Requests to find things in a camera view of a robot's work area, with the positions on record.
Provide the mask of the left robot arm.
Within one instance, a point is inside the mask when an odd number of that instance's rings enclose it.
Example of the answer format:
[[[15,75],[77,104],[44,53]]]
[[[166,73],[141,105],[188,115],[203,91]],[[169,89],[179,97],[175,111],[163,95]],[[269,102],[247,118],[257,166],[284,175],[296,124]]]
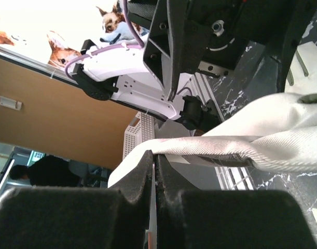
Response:
[[[100,9],[102,42],[86,40],[66,75],[89,97],[122,104],[189,130],[220,124],[212,101],[182,94],[196,75],[237,75],[250,42],[263,46],[245,87],[266,63],[275,93],[285,90],[290,66],[317,1],[114,1]]]

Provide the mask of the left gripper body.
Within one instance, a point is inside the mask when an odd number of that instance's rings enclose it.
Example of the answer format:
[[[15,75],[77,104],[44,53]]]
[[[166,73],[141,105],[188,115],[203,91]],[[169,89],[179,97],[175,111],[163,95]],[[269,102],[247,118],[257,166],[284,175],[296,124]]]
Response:
[[[249,42],[275,62],[275,88],[288,71],[317,1],[127,1],[129,20],[149,30],[143,62],[175,99],[182,73],[232,75]]]

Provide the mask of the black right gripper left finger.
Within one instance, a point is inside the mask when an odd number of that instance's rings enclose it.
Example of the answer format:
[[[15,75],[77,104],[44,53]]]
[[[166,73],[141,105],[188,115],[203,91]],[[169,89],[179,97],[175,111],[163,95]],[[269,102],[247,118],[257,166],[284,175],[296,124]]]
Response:
[[[142,248],[154,157],[110,188],[14,188],[0,197],[0,248]]]

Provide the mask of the white glove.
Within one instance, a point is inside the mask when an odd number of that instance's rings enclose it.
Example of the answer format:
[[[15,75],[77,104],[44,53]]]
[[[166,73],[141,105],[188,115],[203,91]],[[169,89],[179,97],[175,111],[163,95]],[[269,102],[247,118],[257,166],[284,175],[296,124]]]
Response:
[[[108,185],[132,171],[148,150],[180,156],[193,164],[204,157],[226,167],[317,172],[317,93],[267,95],[202,136],[143,142],[112,172]]]
[[[285,83],[286,93],[317,93],[317,45],[299,45],[293,56]]]

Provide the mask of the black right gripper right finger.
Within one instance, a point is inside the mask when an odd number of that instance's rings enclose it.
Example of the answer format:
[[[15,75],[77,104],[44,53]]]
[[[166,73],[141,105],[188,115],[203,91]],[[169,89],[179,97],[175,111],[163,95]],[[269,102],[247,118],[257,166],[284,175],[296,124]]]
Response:
[[[201,190],[155,158],[158,248],[317,248],[297,201],[280,190]]]

